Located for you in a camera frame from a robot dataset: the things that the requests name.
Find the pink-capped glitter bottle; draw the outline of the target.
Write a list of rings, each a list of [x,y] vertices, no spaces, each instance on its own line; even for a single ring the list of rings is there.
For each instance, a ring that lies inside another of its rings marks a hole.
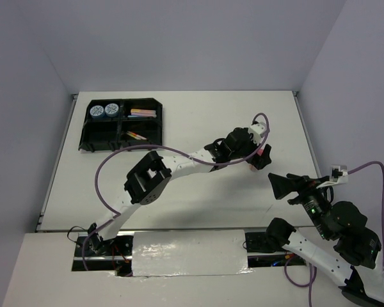
[[[257,151],[257,153],[248,160],[251,171],[258,171],[264,167],[264,159],[262,158],[263,149]]]

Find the thin orange highlighter pen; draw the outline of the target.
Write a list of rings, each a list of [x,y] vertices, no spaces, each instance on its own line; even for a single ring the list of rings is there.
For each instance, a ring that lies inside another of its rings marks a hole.
[[[136,134],[136,133],[134,133],[134,132],[131,132],[131,131],[127,131],[125,134],[126,134],[126,135],[127,135],[127,134],[132,134],[132,135],[138,136],[139,138],[141,138],[141,140],[147,140],[145,137],[143,137],[143,136],[141,136],[141,135],[139,135],[139,134]]]

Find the blue paint jar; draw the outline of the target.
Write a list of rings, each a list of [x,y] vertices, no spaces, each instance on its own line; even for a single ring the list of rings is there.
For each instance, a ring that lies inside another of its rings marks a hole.
[[[89,115],[92,119],[98,120],[105,116],[105,110],[102,105],[94,105],[89,109]]]
[[[119,111],[120,111],[120,106],[117,103],[109,103],[104,108],[105,115],[109,118],[117,117],[119,114]]]

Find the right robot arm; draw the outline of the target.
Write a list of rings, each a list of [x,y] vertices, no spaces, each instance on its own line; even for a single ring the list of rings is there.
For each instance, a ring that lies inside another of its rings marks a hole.
[[[301,205],[320,238],[333,243],[331,253],[308,240],[282,218],[266,229],[266,245],[302,257],[327,275],[342,295],[359,306],[384,306],[384,243],[367,227],[367,217],[350,201],[331,203],[324,191],[348,181],[346,169],[336,167],[331,175],[310,178],[288,174],[268,175],[273,194],[281,200],[291,193],[290,205]]]

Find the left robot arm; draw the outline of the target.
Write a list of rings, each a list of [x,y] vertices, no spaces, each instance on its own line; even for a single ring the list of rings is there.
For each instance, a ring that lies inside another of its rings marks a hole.
[[[172,148],[171,155],[161,155],[161,145],[134,145],[128,150],[146,149],[147,154],[128,172],[122,195],[116,206],[103,204],[108,209],[104,219],[91,224],[83,247],[105,255],[113,246],[122,225],[143,205],[155,202],[167,184],[195,173],[210,173],[229,165],[247,162],[260,170],[271,164],[271,147],[266,143],[269,127],[253,123],[236,128],[225,138],[205,145],[192,153]]]

